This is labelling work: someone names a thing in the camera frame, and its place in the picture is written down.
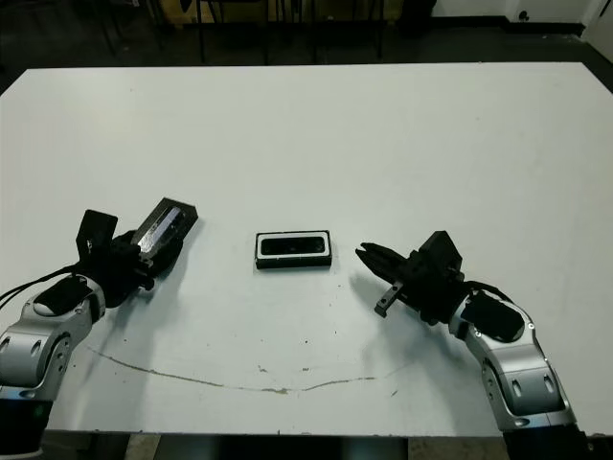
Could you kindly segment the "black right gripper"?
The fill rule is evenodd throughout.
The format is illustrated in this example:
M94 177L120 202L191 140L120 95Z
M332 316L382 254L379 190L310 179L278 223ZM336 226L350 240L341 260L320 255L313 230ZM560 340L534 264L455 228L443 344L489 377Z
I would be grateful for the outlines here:
M375 312L385 317L399 300L433 326L448 323L465 298L462 257L454 248L419 248L403 257L377 243L362 243L355 254L371 272L390 284Z

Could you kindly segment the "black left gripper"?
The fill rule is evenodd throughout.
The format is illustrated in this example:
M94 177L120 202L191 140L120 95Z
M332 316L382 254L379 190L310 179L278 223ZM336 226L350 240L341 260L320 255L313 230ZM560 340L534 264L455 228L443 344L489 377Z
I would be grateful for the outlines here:
M119 307L141 288L151 290L155 279L166 270L160 254L141 258L141 247L133 240L135 233L129 230L115 237L99 254L98 284L107 307Z

